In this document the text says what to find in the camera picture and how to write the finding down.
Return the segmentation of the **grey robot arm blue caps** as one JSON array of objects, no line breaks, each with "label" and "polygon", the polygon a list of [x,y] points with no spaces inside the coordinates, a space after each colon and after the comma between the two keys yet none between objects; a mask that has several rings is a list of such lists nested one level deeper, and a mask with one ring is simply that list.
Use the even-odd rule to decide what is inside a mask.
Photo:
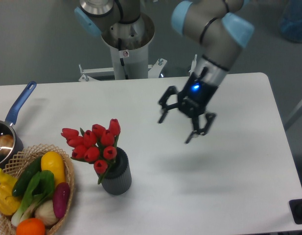
[{"label": "grey robot arm blue caps", "polygon": [[[173,29],[205,51],[183,89],[170,86],[160,98],[160,122],[176,108],[192,121],[190,138],[208,133],[216,114],[206,107],[254,32],[251,23],[236,15],[245,5],[244,0],[185,0],[176,6]],[[155,29],[138,0],[82,0],[74,14],[89,34],[110,47],[115,79],[148,76],[148,46]]]}]

